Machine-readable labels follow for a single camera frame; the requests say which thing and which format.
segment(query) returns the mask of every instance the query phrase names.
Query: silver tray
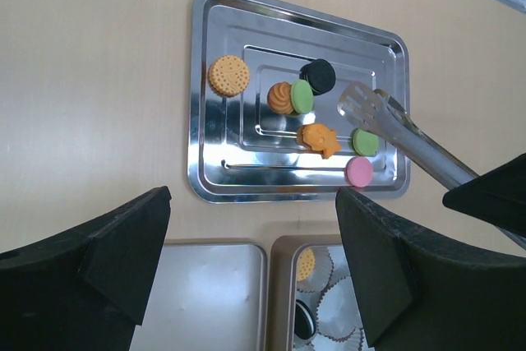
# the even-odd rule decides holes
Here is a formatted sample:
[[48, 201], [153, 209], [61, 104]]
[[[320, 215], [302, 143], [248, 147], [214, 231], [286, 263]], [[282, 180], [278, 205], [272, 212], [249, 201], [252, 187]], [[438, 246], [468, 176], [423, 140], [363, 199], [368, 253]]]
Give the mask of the silver tray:
[[263, 351], [267, 257], [255, 244], [165, 245], [131, 351]]
[[[225, 99], [209, 87], [210, 64], [225, 54], [250, 67], [243, 94]], [[299, 117], [272, 113], [270, 87], [294, 82], [303, 65], [328, 60], [336, 86], [315, 97], [314, 109]], [[353, 126], [336, 109], [351, 81], [382, 88], [407, 110], [408, 50], [400, 37], [277, 0], [194, 0], [191, 28], [191, 98], [188, 179], [203, 199], [215, 203], [314, 201], [335, 198], [346, 185], [344, 167], [355, 153]], [[322, 122], [337, 131], [343, 149], [330, 159], [296, 143], [303, 124]], [[374, 178], [364, 193], [396, 198], [408, 188], [409, 161], [381, 141], [370, 158]]]
[[270, 252], [270, 308], [267, 316], [269, 349], [294, 349], [294, 303], [298, 296], [296, 274], [302, 251], [308, 247], [341, 245], [342, 239], [337, 234], [282, 236], [274, 242]]

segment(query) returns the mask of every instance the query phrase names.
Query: orange biscuit with dots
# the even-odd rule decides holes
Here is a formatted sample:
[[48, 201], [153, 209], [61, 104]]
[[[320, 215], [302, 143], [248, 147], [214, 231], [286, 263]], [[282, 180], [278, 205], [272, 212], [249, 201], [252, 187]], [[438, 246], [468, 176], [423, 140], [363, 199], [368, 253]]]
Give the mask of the orange biscuit with dots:
[[240, 57], [224, 55], [212, 63], [208, 79], [216, 93], [232, 98], [248, 87], [250, 70]]
[[314, 251], [311, 248], [306, 248], [298, 258], [296, 280], [303, 281], [307, 279], [314, 271], [315, 266], [316, 257], [314, 256]]

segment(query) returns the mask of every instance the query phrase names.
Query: wooden table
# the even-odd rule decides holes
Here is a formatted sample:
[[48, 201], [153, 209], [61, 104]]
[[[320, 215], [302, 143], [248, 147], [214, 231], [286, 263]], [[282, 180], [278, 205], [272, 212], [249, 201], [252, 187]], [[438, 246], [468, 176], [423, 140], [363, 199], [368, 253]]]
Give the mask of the wooden table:
[[[284, 0], [400, 35], [412, 116], [479, 173], [526, 150], [526, 17], [494, 0]], [[335, 204], [217, 206], [187, 183], [192, 0], [2, 3], [0, 252], [168, 185], [168, 238], [337, 233]], [[491, 225], [441, 206], [413, 166], [388, 209], [453, 238], [525, 255]]]

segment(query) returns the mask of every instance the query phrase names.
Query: paper cupcake liner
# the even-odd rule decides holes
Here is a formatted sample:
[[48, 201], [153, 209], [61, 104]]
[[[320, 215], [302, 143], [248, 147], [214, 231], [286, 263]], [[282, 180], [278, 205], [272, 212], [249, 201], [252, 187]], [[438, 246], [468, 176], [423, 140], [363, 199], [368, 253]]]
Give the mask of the paper cupcake liner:
[[363, 322], [362, 322], [362, 314], [360, 314], [360, 308], [358, 308], [358, 317], [357, 317], [358, 323], [357, 327], [361, 330], [363, 330]]
[[296, 339], [298, 339], [298, 337], [295, 337], [294, 338], [294, 346], [293, 348], [297, 351], [314, 351], [314, 346], [312, 345], [312, 343], [306, 343], [306, 344], [302, 344], [302, 345], [299, 345], [299, 344], [296, 344]]
[[327, 336], [318, 334], [312, 341], [315, 351], [361, 351], [360, 331], [355, 330], [344, 342], [334, 341]]
[[330, 277], [329, 286], [336, 284], [341, 279], [350, 276], [347, 258], [343, 246], [328, 247], [330, 259], [333, 261], [334, 269]]
[[296, 292], [296, 299], [304, 302], [315, 313], [321, 299], [321, 292]]
[[303, 281], [298, 281], [296, 287], [300, 292], [321, 292], [327, 286], [332, 275], [333, 263], [326, 247], [312, 247], [315, 266], [311, 275]]
[[343, 342], [342, 350], [362, 351], [362, 333], [359, 329], [355, 329], [351, 336]]
[[365, 337], [365, 331], [363, 328], [360, 329], [360, 351], [375, 351], [373, 347], [367, 345], [367, 339]]
[[350, 277], [341, 279], [321, 295], [316, 320], [318, 331], [337, 342], [345, 341], [358, 329], [361, 321]]

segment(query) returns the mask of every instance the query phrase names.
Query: oreo cookie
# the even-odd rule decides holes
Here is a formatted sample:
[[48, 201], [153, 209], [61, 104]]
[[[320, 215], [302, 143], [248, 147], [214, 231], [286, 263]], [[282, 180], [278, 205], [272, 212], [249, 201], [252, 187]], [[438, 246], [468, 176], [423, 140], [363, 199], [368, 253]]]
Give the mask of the oreo cookie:
[[316, 59], [302, 67], [299, 78], [311, 85], [315, 96], [326, 94], [336, 84], [336, 72], [325, 59]]
[[295, 315], [294, 334], [302, 340], [310, 340], [317, 329], [314, 314], [304, 302], [297, 299]]

